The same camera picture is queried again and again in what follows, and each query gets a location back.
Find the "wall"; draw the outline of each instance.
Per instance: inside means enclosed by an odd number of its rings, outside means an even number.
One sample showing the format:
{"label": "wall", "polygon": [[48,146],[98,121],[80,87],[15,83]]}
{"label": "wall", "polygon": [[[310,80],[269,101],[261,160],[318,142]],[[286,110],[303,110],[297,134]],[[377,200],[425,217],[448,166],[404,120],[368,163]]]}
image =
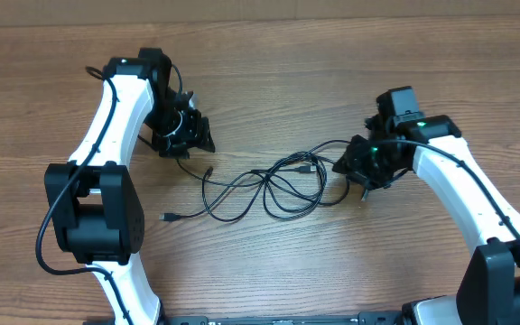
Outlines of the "wall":
{"label": "wall", "polygon": [[0,26],[520,14],[520,0],[0,0]]}

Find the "cable connector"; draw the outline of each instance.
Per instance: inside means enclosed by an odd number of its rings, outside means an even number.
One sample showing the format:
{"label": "cable connector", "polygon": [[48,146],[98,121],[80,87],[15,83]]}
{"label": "cable connector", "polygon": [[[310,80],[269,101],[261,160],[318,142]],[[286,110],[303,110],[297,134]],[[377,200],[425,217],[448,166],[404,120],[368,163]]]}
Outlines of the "cable connector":
{"label": "cable connector", "polygon": [[180,220],[180,219],[181,219],[181,215],[176,214],[176,213],[165,212],[160,215],[161,221],[173,222],[173,221]]}
{"label": "cable connector", "polygon": [[316,172],[316,166],[314,166],[314,165],[300,166],[300,167],[298,167],[298,172],[301,172],[301,173],[313,173],[313,172]]}

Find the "tabletop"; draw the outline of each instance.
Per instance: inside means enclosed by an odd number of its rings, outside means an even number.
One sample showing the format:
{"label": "tabletop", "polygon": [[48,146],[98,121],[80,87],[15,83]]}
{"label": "tabletop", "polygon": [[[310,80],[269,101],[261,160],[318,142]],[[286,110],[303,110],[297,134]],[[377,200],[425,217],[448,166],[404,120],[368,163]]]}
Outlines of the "tabletop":
{"label": "tabletop", "polygon": [[[0,29],[0,324],[78,324],[111,315],[90,274],[46,274],[34,256],[48,208],[43,174],[86,133],[101,83],[84,71],[161,47],[200,97],[216,153],[185,162],[231,181],[330,139],[366,133],[376,96],[413,86],[427,116],[446,114],[520,211],[520,16],[166,23]],[[177,81],[172,75],[172,87]],[[342,146],[322,155],[338,159]],[[469,262],[460,231],[412,173],[389,190],[352,186],[339,205],[281,222],[261,202],[235,224],[202,208],[201,184],[138,143],[130,173],[145,214],[144,268],[168,315],[355,314],[454,294]],[[294,179],[310,191],[313,176]],[[343,191],[330,173],[326,198]],[[210,192],[221,189],[210,188]],[[217,209],[235,216],[253,195]],[[78,266],[48,229],[44,257]]]}

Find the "wooden table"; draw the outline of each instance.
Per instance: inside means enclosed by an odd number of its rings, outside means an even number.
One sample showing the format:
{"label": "wooden table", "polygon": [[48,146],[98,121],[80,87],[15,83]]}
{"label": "wooden table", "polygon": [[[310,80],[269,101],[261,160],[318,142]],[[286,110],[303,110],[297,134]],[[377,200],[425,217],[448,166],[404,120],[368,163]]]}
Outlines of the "wooden table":
{"label": "wooden table", "polygon": [[[48,208],[43,173],[79,145],[101,96],[83,67],[142,46],[164,49],[210,119],[218,153],[192,150],[192,170],[213,165],[213,177],[229,181],[364,134],[376,96],[412,85],[428,116],[452,117],[520,211],[520,16],[0,29],[0,324],[111,315],[93,276],[46,274],[33,245]],[[455,293],[469,261],[457,227],[413,175],[366,203],[354,186],[338,206],[294,222],[270,219],[257,202],[233,225],[159,221],[164,211],[200,209],[200,183],[142,144],[131,175],[146,218],[144,267],[170,315],[399,309]],[[332,177],[330,196],[342,187]],[[251,195],[235,193],[218,213],[235,215]],[[51,229],[44,256],[58,268],[77,266]]]}

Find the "white arm segment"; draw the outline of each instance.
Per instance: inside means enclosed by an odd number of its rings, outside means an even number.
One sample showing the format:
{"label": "white arm segment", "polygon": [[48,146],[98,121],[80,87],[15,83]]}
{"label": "white arm segment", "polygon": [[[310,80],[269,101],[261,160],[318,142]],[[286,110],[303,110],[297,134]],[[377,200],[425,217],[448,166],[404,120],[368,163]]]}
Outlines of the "white arm segment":
{"label": "white arm segment", "polygon": [[[485,184],[498,206],[510,217],[513,226],[520,234],[520,214],[511,207],[478,167],[465,139],[448,135],[431,139],[429,145],[464,161]],[[413,169],[441,199],[465,237],[471,255],[477,246],[485,245],[487,239],[491,237],[497,237],[502,242],[515,240],[505,226],[499,225],[499,216],[478,185],[465,170],[457,167],[455,162],[432,150],[417,147]]]}
{"label": "white arm segment", "polygon": [[[103,166],[111,161],[129,169],[140,127],[153,108],[152,87],[147,79],[139,79],[137,76],[115,75],[111,80],[116,87],[119,101],[106,135],[99,145],[99,152],[94,155],[89,165]],[[106,122],[111,105],[112,89],[107,81],[104,81],[104,94],[96,116],[78,150],[70,156],[70,162],[77,161],[77,165],[80,165],[86,159],[91,145],[98,139],[99,132]]]}
{"label": "white arm segment", "polygon": [[[132,254],[127,265],[119,265],[117,262],[94,262],[88,266],[101,267],[112,273],[134,325],[155,325],[157,323],[160,317],[160,299],[150,288],[139,253]],[[109,304],[114,310],[115,325],[128,325],[109,281],[104,279],[103,274],[94,272],[94,275],[99,280]]]}

